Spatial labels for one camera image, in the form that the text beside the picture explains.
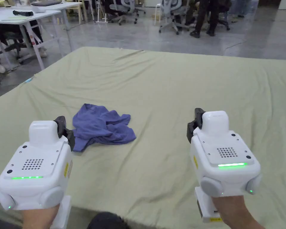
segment white desk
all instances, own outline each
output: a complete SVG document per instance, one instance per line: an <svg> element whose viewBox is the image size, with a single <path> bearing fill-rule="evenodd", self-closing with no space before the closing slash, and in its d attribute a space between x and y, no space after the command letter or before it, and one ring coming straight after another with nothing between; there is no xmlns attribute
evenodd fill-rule
<svg viewBox="0 0 286 229"><path fill-rule="evenodd" d="M33 45L33 49L35 51L35 55L37 56L40 68L42 70L44 69L44 65L43 65L43 62L41 60L38 48L43 47L46 43L48 43L50 41L57 41L60 53L63 56L62 47L61 47L61 43L60 43L60 39L59 39L59 36L58 36L58 31L57 31L57 21L56 21L56 18L54 16L55 14L59 14L60 11L58 11L58 10L47 10L45 13L34 13L34 15L30 16L30 17L19 16L19 20L14 20L14 18L16 16L13 14L13 10L14 9L11 9L11 8L5 8L5 9L0 8L0 24L13 24L13 25L19 25L20 26L21 34L23 35L24 40L25 40L26 45L27 45L27 48L29 50L29 55L24 57L24 59L27 59L28 57L33 56L34 52L31 49L31 45L30 45L30 43L29 43L29 41L27 39L27 36L26 36L26 33L25 33L25 30L24 30L23 26L25 26L25 28L27 29L27 32L29 34L29 38L30 38L31 43ZM52 23L53 23L53 26L54 26L54 29L55 29L55 36L53 36L53 39L51 39L49 41L46 41L46 42L42 42L42 43L40 42L37 45L36 42L35 42L35 39L38 40L38 38L33 33L32 28L37 27L38 25L32 27L31 24L30 24L30 21L37 20L37 22L39 22L41 18L48 17L48 16L52 16ZM4 48L2 46L1 41L0 41L0 48L1 48L2 52L3 52L3 55L4 55L8 65L9 65L9 68L12 69L11 62L7 58L6 52L4 51Z"/></svg>
<svg viewBox="0 0 286 229"><path fill-rule="evenodd" d="M64 18L64 22L65 22L65 27L66 27L66 32L67 32L71 52L74 51L74 46L73 46L73 43L72 43L72 40L71 40L70 34L69 34L70 24L68 21L66 9L71 8L71 7L77 7L78 5L81 5L81 4L82 4L81 2L66 2L66 3L55 4L55 5L48 5L47 7L38 7L38 8L43 9L43 10L44 9L45 10L59 10L63 13L63 18ZM14 6L14 7L10 7L10 8L2 7L0 9L13 9L13 10L22 9L22 10L32 11L31 6ZM84 7L84 15L85 15L85 20L87 22L87 14L86 14L85 7Z"/></svg>

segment human hand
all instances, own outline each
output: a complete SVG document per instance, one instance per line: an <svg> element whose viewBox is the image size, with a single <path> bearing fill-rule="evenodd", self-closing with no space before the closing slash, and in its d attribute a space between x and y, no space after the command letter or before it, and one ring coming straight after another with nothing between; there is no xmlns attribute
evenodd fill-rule
<svg viewBox="0 0 286 229"><path fill-rule="evenodd" d="M232 229L260 229L262 227L249 213L244 196L212 197L223 222Z"/></svg>
<svg viewBox="0 0 286 229"><path fill-rule="evenodd" d="M57 215L59 205L48 209L22 211L23 229L49 229Z"/></svg>

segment green led light strip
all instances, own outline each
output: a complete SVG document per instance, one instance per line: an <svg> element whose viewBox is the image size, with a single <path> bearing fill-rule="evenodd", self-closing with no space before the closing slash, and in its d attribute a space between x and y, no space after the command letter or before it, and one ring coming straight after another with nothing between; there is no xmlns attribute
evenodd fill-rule
<svg viewBox="0 0 286 229"><path fill-rule="evenodd" d="M43 178L41 176L37 177L13 177L12 180L19 180L19 179L37 179L37 178Z"/></svg>
<svg viewBox="0 0 286 229"><path fill-rule="evenodd" d="M247 165L247 163L221 164L221 165L218 165L218 167L224 167L224 166L237 166L237 165Z"/></svg>

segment round gray knob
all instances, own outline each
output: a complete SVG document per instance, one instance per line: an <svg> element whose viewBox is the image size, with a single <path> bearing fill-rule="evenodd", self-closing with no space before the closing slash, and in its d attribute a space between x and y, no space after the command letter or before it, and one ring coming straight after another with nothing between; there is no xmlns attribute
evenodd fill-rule
<svg viewBox="0 0 286 229"><path fill-rule="evenodd" d="M256 176L255 178L249 180L249 182L247 183L246 186L246 191L249 194L255 194L257 192L257 189L259 187L260 181L262 180L262 175L259 174L258 176Z"/></svg>
<svg viewBox="0 0 286 229"><path fill-rule="evenodd" d="M220 197L223 193L221 182L209 177L203 177L200 186L203 192L209 196Z"/></svg>
<svg viewBox="0 0 286 229"><path fill-rule="evenodd" d="M7 211L8 209L13 209L13 207L15 206L13 198L8 194L2 193L1 191L0 191L0 204L2 205L5 211Z"/></svg>
<svg viewBox="0 0 286 229"><path fill-rule="evenodd" d="M61 187L55 187L45 191L39 198L39 203L43 208L51 208L62 202L64 191Z"/></svg>

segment speaker grille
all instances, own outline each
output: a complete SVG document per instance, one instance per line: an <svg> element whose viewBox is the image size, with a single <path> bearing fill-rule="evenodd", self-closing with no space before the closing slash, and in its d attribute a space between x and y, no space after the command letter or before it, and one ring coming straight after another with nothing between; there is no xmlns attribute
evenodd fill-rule
<svg viewBox="0 0 286 229"><path fill-rule="evenodd" d="M219 147L217 151L221 157L238 157L233 147Z"/></svg>
<svg viewBox="0 0 286 229"><path fill-rule="evenodd" d="M21 170L40 169L43 159L27 159Z"/></svg>

